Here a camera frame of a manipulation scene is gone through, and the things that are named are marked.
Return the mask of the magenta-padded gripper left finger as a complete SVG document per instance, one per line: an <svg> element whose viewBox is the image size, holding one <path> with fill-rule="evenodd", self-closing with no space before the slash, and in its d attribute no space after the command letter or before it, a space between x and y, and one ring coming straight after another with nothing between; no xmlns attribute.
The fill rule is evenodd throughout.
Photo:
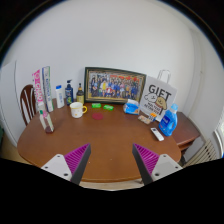
<svg viewBox="0 0 224 224"><path fill-rule="evenodd" d="M91 145L87 143L66 155L56 154L42 169L79 185L90 154Z"/></svg>

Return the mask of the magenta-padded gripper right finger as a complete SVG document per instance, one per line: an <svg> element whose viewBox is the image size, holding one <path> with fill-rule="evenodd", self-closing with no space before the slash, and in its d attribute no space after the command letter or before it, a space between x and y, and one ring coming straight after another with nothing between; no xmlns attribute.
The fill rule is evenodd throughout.
<svg viewBox="0 0 224 224"><path fill-rule="evenodd" d="M182 169L169 155L158 155L138 144L133 145L132 154L144 185L148 185Z"/></svg>

